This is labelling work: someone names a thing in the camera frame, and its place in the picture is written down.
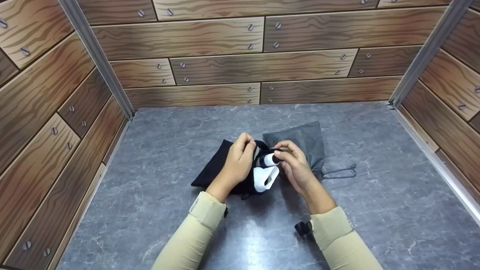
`drawstring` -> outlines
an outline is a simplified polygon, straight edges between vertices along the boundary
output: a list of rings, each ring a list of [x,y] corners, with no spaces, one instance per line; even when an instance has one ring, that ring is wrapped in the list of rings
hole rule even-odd
[[[353,164],[352,166],[350,166],[349,168],[346,168],[346,169],[340,169],[340,170],[336,170],[336,171],[331,171],[331,172],[326,172],[326,173],[323,173],[322,172],[322,178],[323,179],[342,179],[342,178],[353,178],[355,176],[357,176],[357,171],[355,170],[355,168],[357,167],[356,164]],[[342,177],[328,177],[328,176],[325,176],[326,174],[331,174],[331,173],[334,173],[334,172],[342,172],[342,171],[348,171],[348,170],[352,170],[353,171],[353,175],[349,175],[349,176],[342,176]]]

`wooden wall panel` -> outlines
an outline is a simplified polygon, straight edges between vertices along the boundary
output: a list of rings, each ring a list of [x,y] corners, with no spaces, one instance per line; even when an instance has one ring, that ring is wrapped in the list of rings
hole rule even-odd
[[[168,59],[110,62],[123,88],[174,86]]]
[[[442,48],[480,73],[480,12],[468,10]]]
[[[360,49],[348,76],[403,75],[420,48],[421,45]]]
[[[123,132],[123,130],[125,129],[125,126],[127,125],[127,119],[124,119],[122,124],[120,125],[120,128],[117,130],[117,134],[115,135],[115,138],[113,139],[112,143],[110,144],[110,146],[108,147],[108,151],[107,153],[105,154],[105,156],[103,157],[103,160],[102,162],[104,164],[107,164],[108,161],[110,160],[110,157],[112,156],[113,154],[113,150],[115,149],[115,146],[117,146],[117,144],[119,143],[119,140],[120,140],[120,136]]]
[[[260,104],[388,99],[401,76],[262,83]]]
[[[120,107],[110,98],[15,244],[4,263],[6,266],[47,268],[123,119]],[[33,243],[28,252],[22,249],[26,241]],[[44,257],[47,248],[51,253]]]
[[[444,51],[435,55],[420,79],[465,120],[480,111],[480,93],[475,91],[480,74]]]
[[[83,214],[87,210],[88,203],[90,202],[92,196],[94,195],[96,186],[98,185],[98,182],[100,181],[104,170],[105,170],[105,165],[103,163],[100,163],[100,167],[96,171],[96,174],[92,180],[92,183],[88,187],[88,190],[85,196],[83,197],[82,202],[80,203],[80,206],[77,209],[75,216],[73,217],[73,220],[68,226],[67,232],[65,233],[60,243],[60,246],[57,249],[57,252],[55,252],[55,255],[53,255],[52,261],[50,262],[50,265],[48,266],[47,270],[55,270],[57,268],[57,265],[60,262],[61,256],[63,255],[63,252],[65,251],[65,248],[67,247],[67,244],[70,238],[73,236],[73,233],[75,232],[75,229],[77,228],[77,225],[80,222],[80,219],[82,218]]]
[[[445,7],[267,17],[265,51],[423,44]]]
[[[452,162],[480,188],[480,135],[418,81],[402,102]]]
[[[83,138],[110,95],[110,89],[95,68],[60,107],[59,114]]]
[[[152,0],[78,0],[91,25],[156,22]]]
[[[427,143],[427,145],[432,149],[433,152],[436,152],[438,150],[438,144],[435,143],[435,141],[428,135],[428,133],[422,128],[422,126],[419,125],[417,120],[413,118],[413,116],[408,112],[408,110],[403,107],[403,105],[400,104],[398,107],[398,110],[402,113],[402,115],[405,117],[405,119],[410,123],[410,125],[413,127],[413,129],[420,135],[420,137]]]
[[[96,26],[93,30],[109,60],[252,53],[262,51],[264,18]]]
[[[0,18],[7,23],[0,27],[0,47],[20,68],[72,31],[57,0],[7,0],[0,3]]]
[[[16,66],[10,59],[0,51],[0,85],[18,72]]]
[[[380,0],[378,8],[448,5],[451,0]]]
[[[54,114],[0,177],[0,261],[15,244],[79,142],[75,132]]]
[[[170,59],[178,85],[346,77],[357,49]]]
[[[259,104],[260,83],[127,89],[134,108]]]
[[[0,172],[93,67],[74,33],[0,89]]]
[[[467,192],[473,197],[473,199],[480,204],[480,192],[476,189],[467,177],[458,169],[458,167],[448,158],[448,156],[439,149],[436,152],[437,156],[443,161],[445,166],[452,172],[452,174],[460,181],[465,187]]]
[[[374,9],[377,3],[378,0],[154,0],[160,21]]]

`left hand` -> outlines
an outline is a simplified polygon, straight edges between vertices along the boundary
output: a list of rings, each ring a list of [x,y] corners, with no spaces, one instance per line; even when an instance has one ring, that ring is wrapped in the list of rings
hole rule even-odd
[[[245,180],[252,168],[256,144],[252,136],[243,132],[230,146],[222,171],[212,181],[206,192],[224,203],[228,194],[238,183]]]

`black fabric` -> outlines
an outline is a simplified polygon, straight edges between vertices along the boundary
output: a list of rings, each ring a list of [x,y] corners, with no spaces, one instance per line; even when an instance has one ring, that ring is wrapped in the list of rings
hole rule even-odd
[[[250,172],[247,175],[247,178],[236,185],[230,194],[241,194],[241,195],[253,195],[258,194],[255,191],[253,185],[253,168],[255,167],[255,157],[261,155],[263,153],[272,153],[274,150],[270,149],[266,143],[263,141],[255,141],[257,145],[256,151],[253,153],[252,156],[252,167],[250,168]],[[220,173],[225,165],[225,160],[227,160],[228,151],[230,150],[230,146],[233,143],[227,140],[223,140],[220,148],[216,151],[210,161],[205,165],[204,169],[200,172],[197,178],[192,182],[191,186],[196,187],[203,187],[207,188],[211,182],[215,179],[215,177]]]

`gray fabric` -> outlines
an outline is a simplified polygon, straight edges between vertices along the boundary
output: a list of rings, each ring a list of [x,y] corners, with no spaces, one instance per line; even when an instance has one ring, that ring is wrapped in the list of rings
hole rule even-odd
[[[324,139],[320,122],[312,122],[287,130],[263,134],[264,142],[273,147],[280,141],[291,140],[307,157],[308,165],[317,176],[322,176],[322,167],[325,162]]]

